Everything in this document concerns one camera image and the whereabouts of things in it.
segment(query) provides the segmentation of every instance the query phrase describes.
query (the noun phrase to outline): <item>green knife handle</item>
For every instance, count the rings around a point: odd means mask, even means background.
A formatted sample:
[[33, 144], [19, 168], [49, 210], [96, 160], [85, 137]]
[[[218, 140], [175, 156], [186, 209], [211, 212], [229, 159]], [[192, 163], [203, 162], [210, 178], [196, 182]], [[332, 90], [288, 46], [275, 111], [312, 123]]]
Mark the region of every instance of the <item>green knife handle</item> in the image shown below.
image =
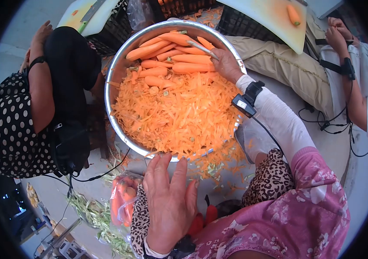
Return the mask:
[[79, 27], [79, 29], [78, 29], [78, 33], [82, 33], [83, 32], [83, 30], [85, 29], [85, 27], [86, 27], [86, 25], [87, 25], [87, 21], [84, 21], [83, 23], [82, 23], [82, 25]]

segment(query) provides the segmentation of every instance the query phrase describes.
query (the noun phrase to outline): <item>white cutting board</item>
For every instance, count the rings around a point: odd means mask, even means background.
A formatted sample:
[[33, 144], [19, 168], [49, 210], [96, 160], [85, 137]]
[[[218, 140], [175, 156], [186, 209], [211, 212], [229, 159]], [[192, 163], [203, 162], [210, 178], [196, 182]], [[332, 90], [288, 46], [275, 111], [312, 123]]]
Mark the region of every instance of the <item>white cutting board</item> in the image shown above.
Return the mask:
[[[96, 2], [96, 0], [76, 0], [74, 1], [63, 14], [62, 19], [60, 19], [57, 27], [69, 26], [75, 28], [76, 30], [82, 24], [80, 20], [89, 11], [90, 7]], [[90, 18], [88, 24], [82, 32], [82, 36], [86, 37], [89, 35], [100, 33], [104, 28], [106, 21], [109, 19], [112, 10], [119, 3], [119, 0], [106, 0], [102, 3], [101, 7], [95, 12], [95, 14]]]
[[[305, 42], [306, 7], [296, 0], [218, 0], [244, 13], [283, 40], [296, 53], [301, 54]], [[292, 5], [301, 18], [301, 24], [290, 22], [287, 5]]]

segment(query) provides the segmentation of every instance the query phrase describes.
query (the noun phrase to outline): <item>khaki pants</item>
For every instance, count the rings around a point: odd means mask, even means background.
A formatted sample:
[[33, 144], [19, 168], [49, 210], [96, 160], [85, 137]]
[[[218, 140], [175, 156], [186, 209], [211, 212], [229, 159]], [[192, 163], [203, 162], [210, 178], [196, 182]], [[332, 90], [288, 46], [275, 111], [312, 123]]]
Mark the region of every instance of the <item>khaki pants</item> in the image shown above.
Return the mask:
[[[307, 19], [307, 36], [311, 42], [325, 38], [325, 33]], [[289, 46], [248, 37], [226, 36], [244, 61], [246, 68], [290, 86], [303, 100], [334, 117], [331, 89], [324, 68], [312, 57], [296, 54]]]

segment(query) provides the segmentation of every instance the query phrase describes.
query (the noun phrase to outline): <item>leopard print fabric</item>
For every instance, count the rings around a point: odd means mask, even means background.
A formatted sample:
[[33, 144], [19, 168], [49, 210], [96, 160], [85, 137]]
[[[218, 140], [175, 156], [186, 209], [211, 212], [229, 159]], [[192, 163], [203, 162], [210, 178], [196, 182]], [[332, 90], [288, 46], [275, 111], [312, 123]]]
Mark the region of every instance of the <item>leopard print fabric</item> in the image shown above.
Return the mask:
[[150, 214], [148, 213], [148, 201], [142, 184], [138, 185], [138, 199], [133, 204], [131, 223], [131, 246], [136, 254], [143, 255], [142, 243], [150, 226]]
[[274, 148], [256, 168], [256, 176], [242, 197], [242, 207], [262, 201], [275, 200], [294, 189], [292, 173], [282, 160], [282, 152]]
[[[250, 181], [249, 188], [242, 197], [242, 207], [261, 201], [275, 200], [293, 188], [290, 168], [282, 160], [282, 152], [274, 148], [257, 166], [256, 176]], [[137, 197], [133, 205], [131, 246], [136, 254], [142, 256], [142, 242], [150, 225], [148, 201], [142, 184], [138, 185]]]

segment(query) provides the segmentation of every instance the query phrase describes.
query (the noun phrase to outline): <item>person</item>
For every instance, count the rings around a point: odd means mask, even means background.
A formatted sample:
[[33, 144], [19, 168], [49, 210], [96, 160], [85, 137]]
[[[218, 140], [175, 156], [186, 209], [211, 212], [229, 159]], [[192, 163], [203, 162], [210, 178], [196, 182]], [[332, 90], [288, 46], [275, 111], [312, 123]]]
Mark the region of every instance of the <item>person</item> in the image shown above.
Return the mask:
[[19, 72], [0, 84], [0, 175], [27, 178], [56, 172], [52, 122], [72, 119], [86, 125], [83, 89], [103, 100], [96, 50], [75, 29], [53, 30], [49, 23], [34, 35]]
[[[212, 60], [216, 71], [244, 92], [253, 79], [229, 51], [212, 51], [219, 57]], [[283, 101], [263, 87], [254, 107], [283, 153], [272, 148], [251, 157], [256, 176], [242, 197], [243, 208], [191, 236], [195, 251], [186, 258], [336, 258], [350, 221], [341, 184]], [[186, 187], [187, 161], [181, 159], [170, 182], [170, 160], [170, 153], [156, 155], [138, 187], [131, 244], [143, 258], [167, 257], [197, 214], [199, 180]]]
[[[313, 16], [307, 15], [306, 36], [325, 39], [326, 46], [314, 45], [322, 60], [341, 65], [351, 59], [357, 79], [346, 77], [320, 65], [310, 55], [296, 54], [289, 46], [272, 41], [264, 42], [248, 37], [226, 36], [244, 61], [246, 68], [274, 78], [290, 86], [304, 101], [321, 111], [326, 119], [333, 119], [348, 106], [350, 120], [368, 136], [368, 44], [360, 42], [341, 19], [329, 17], [328, 29], [323, 31]], [[345, 112], [337, 123], [345, 124]]]

